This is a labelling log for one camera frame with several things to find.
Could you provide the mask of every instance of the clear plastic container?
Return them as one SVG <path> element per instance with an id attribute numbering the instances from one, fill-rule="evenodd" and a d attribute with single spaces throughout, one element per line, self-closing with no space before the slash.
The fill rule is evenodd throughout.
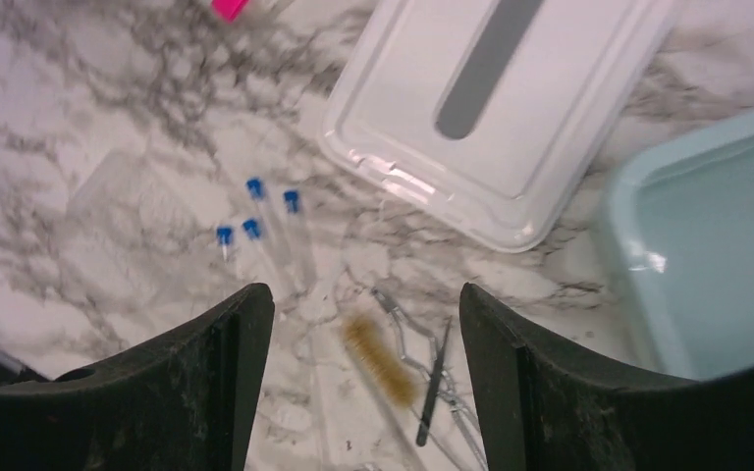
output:
<path id="1" fill-rule="evenodd" d="M 596 223 L 642 366 L 699 381 L 754 366 L 754 110 L 628 159 Z"/>
<path id="2" fill-rule="evenodd" d="M 550 231 L 677 0 L 383 0 L 318 143 L 495 250 Z"/>

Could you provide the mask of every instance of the blue-capped test tube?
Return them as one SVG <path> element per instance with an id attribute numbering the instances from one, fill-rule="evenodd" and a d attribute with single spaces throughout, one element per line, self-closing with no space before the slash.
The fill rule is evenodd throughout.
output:
<path id="1" fill-rule="evenodd" d="M 270 201 L 264 182 L 258 178 L 249 179 L 246 182 L 246 187 L 258 213 L 256 221 L 259 223 L 261 230 L 266 233 L 265 238 L 272 244 L 273 250 L 270 255 L 273 257 L 273 260 L 282 265 L 291 263 L 291 248 L 288 245 L 287 237 L 282 228 L 282 222 L 273 209 L 273 203 Z"/>
<path id="2" fill-rule="evenodd" d="M 215 241 L 221 247 L 221 254 L 226 262 L 230 258 L 230 250 L 233 247 L 233 227 L 218 226 L 215 228 Z"/>
<path id="3" fill-rule="evenodd" d="M 264 228 L 258 224 L 258 221 L 252 218 L 244 221 L 242 228 L 250 241 L 250 246 L 255 250 L 256 255 L 258 255 L 262 263 L 264 263 L 267 272 L 277 278 L 279 286 L 286 291 L 285 295 L 296 292 L 296 286 L 290 274 L 285 270 L 284 265 L 277 263 L 273 257 L 273 244 L 270 237 L 264 233 Z"/>
<path id="4" fill-rule="evenodd" d="M 313 245 L 310 243 L 310 233 L 302 211 L 301 198 L 295 189 L 285 191 L 285 227 L 291 246 L 294 250 L 296 269 L 305 291 L 313 288 L 316 283 L 316 261 L 313 258 Z"/>

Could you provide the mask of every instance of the gray marble veining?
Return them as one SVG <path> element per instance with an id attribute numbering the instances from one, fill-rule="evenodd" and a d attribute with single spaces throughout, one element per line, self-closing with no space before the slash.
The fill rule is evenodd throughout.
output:
<path id="1" fill-rule="evenodd" d="M 210 258 L 219 256 L 212 227 L 249 213 L 242 182 L 260 175 L 302 190 L 322 280 L 302 304 L 280 302 L 287 316 L 274 328 L 247 469 L 402 469 L 386 429 L 361 426 L 379 414 L 335 333 L 340 315 L 379 316 L 369 295 L 378 284 L 436 329 L 472 281 L 633 361 L 593 253 L 591 214 L 607 173 L 629 155 L 754 107 L 754 0 L 687 2 L 554 230 L 516 255 L 486 250 L 320 155 L 324 100 L 375 2 L 288 3 L 224 25 L 196 0 L 0 0 L 0 345 L 56 376 L 263 281 L 246 250 L 238 274 Z M 79 190 L 115 153 L 145 177 L 115 190 L 101 215 L 96 201 L 110 196 L 82 204 Z M 177 278 L 179 260 L 197 282 Z M 186 291 L 167 296 L 166 286 Z M 454 337 L 450 372 L 472 403 Z M 425 360 L 425 341 L 410 342 Z M 440 409 L 438 438 L 458 449 Z M 426 463 L 449 466 L 429 448 Z M 457 454 L 477 469 L 468 448 Z"/>

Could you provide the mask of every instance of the blue cap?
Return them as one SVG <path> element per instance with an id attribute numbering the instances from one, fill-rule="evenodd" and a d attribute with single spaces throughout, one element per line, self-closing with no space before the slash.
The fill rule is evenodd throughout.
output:
<path id="1" fill-rule="evenodd" d="M 261 182 L 261 179 L 249 179 L 246 186 L 252 199 L 264 199 L 264 183 Z"/>
<path id="2" fill-rule="evenodd" d="M 247 238 L 250 240 L 259 240 L 261 238 L 261 228 L 258 227 L 258 221 L 250 218 L 243 222 L 242 227 Z"/>
<path id="3" fill-rule="evenodd" d="M 218 245 L 232 245 L 233 227 L 218 226 L 217 228 L 215 228 L 215 239 L 218 241 Z"/>
<path id="4" fill-rule="evenodd" d="M 288 208 L 288 212 L 292 214 L 301 211 L 301 201 L 298 197 L 298 191 L 295 189 L 285 191 L 285 207 Z"/>

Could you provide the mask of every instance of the light blue plastic bin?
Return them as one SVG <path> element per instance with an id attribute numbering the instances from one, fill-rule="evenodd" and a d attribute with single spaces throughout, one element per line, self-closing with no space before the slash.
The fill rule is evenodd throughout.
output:
<path id="1" fill-rule="evenodd" d="M 595 236 L 642 366 L 709 379 L 754 365 L 754 112 L 632 158 Z"/>

